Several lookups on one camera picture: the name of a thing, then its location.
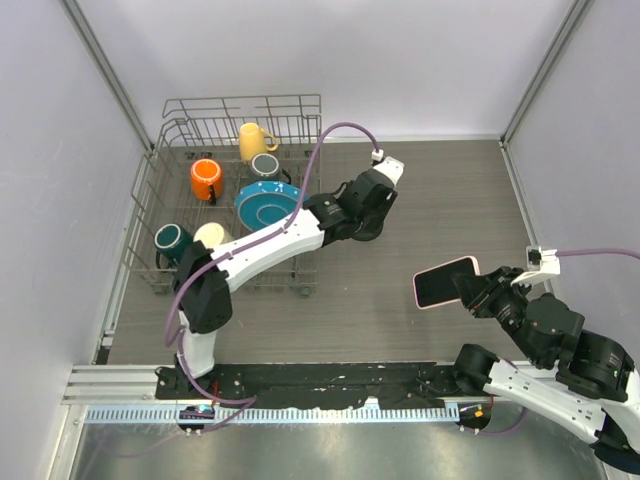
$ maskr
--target teal mug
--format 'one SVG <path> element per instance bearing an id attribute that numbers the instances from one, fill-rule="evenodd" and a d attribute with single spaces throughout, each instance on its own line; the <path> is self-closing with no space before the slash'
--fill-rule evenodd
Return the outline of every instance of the teal mug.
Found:
<path id="1" fill-rule="evenodd" d="M 193 243 L 193 237 L 186 228 L 175 223 L 168 223 L 160 227 L 153 241 L 157 250 L 156 267 L 162 269 L 160 256 L 166 257 L 169 261 L 169 267 L 177 267 L 185 250 Z"/>

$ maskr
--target metal rack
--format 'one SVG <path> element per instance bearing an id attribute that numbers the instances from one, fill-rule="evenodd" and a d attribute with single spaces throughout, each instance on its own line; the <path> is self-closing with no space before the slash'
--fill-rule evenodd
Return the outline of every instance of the metal rack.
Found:
<path id="1" fill-rule="evenodd" d="M 319 95 L 219 97 L 168 100 L 164 106 L 158 141 L 140 160 L 131 197 L 132 223 L 125 242 L 122 265 L 142 276 L 158 294 L 170 289 L 172 272 L 158 261 L 155 232 L 177 223 L 192 234 L 204 223 L 218 222 L 241 238 L 250 233 L 240 222 L 234 199 L 250 183 L 249 169 L 239 158 L 238 130 L 255 122 L 279 141 L 275 152 L 292 184 L 300 186 L 311 149 L 321 133 Z M 214 205 L 191 192 L 190 167 L 199 158 L 214 158 L 224 172 L 224 192 Z M 308 195 L 320 191 L 320 159 L 310 177 Z M 303 296 L 318 283 L 316 252 L 298 255 L 248 282 L 253 288 L 292 287 Z"/>

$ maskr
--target yellow mug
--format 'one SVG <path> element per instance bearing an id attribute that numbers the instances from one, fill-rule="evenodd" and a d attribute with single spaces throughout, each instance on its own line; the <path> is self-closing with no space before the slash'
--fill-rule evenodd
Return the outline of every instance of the yellow mug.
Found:
<path id="1" fill-rule="evenodd" d="M 272 146 L 268 146 L 265 142 L 265 135 L 273 139 Z M 238 145 L 240 145 L 240 158 L 243 162 L 249 163 L 256 155 L 273 152 L 278 148 L 278 139 L 257 123 L 245 123 L 240 127 Z"/>

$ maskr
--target smartphone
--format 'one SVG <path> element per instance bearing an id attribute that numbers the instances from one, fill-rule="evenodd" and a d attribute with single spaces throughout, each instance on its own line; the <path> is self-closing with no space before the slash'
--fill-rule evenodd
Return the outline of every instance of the smartphone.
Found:
<path id="1" fill-rule="evenodd" d="M 413 291 L 418 308 L 426 310 L 460 301 L 458 290 L 451 280 L 451 275 L 455 273 L 479 275 L 478 260 L 471 256 L 462 257 L 416 273 L 413 276 Z"/>

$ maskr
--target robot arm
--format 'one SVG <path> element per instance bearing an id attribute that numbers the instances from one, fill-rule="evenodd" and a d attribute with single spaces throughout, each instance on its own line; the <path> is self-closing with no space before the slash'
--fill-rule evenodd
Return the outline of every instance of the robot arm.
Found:
<path id="1" fill-rule="evenodd" d="M 584 317 L 552 294 L 529 302 L 531 285 L 560 273 L 555 251 L 528 249 L 530 271 L 501 267 L 453 278 L 465 308 L 493 317 L 537 368 L 534 379 L 479 345 L 465 345 L 454 366 L 465 393 L 500 395 L 543 415 L 587 442 L 602 461 L 640 473 L 640 376 L 617 342 L 583 330 Z"/>
<path id="2" fill-rule="evenodd" d="M 197 379 L 213 369 L 217 330 L 233 314 L 231 293 L 260 272 L 295 255 L 337 240 L 376 238 L 397 197 L 395 187 L 403 170 L 404 165 L 391 157 L 374 161 L 372 168 L 348 182 L 339 196 L 311 196 L 291 225 L 290 217 L 286 217 L 213 251 L 200 242 L 190 246 L 174 276 L 176 292 L 202 266 L 212 259 L 224 258 L 189 287 L 180 303 L 180 322 L 185 327 L 184 356 L 192 376 Z"/>

